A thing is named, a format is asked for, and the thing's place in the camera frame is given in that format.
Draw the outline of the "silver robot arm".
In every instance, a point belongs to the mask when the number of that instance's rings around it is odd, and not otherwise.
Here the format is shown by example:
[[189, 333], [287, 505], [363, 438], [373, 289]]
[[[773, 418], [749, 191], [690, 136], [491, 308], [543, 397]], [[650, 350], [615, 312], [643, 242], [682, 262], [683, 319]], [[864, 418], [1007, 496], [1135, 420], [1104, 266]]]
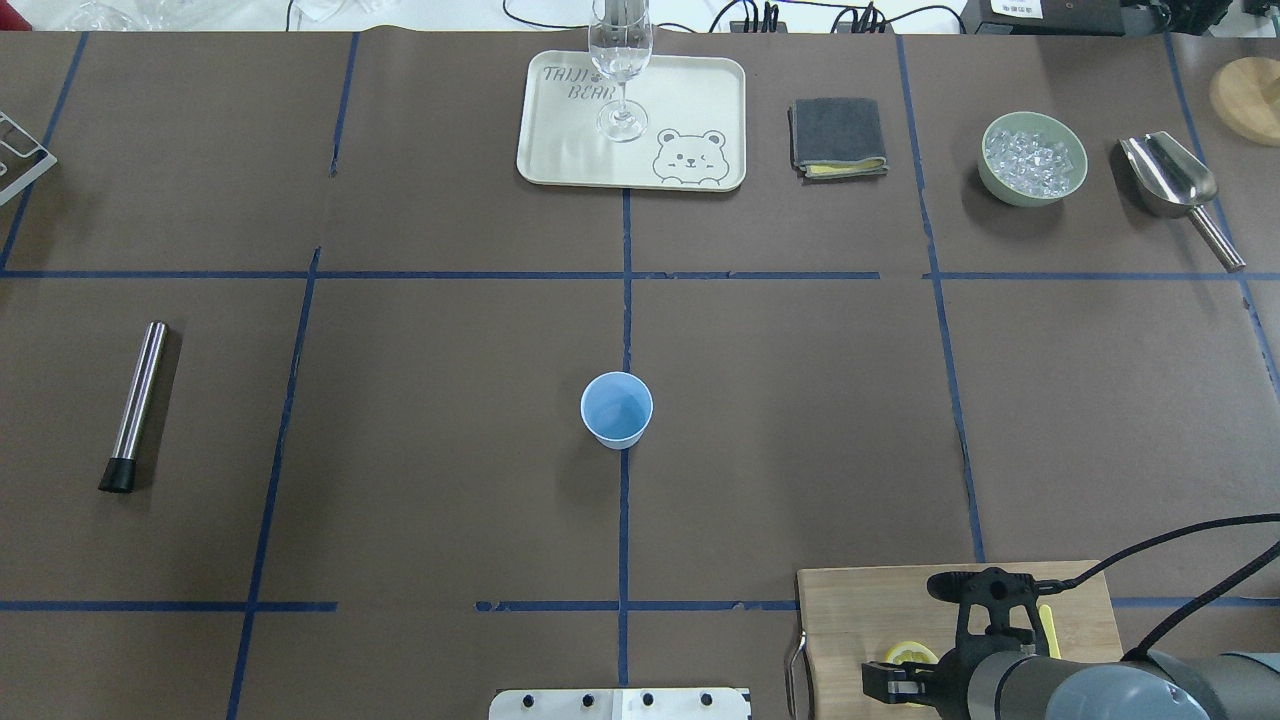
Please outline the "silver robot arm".
[[861, 665], [865, 696], [942, 719], [1276, 719], [1276, 653], [1082, 664], [997, 652], [974, 667]]

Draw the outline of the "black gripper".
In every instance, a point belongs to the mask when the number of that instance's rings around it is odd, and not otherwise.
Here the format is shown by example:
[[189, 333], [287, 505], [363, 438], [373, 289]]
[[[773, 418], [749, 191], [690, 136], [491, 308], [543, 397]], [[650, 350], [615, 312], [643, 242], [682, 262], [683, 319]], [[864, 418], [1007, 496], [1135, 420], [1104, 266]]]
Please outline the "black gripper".
[[920, 705], [937, 714], [992, 714], [996, 682], [983, 678], [1001, 660], [947, 653], [938, 664], [861, 665], [863, 693], [883, 705]]

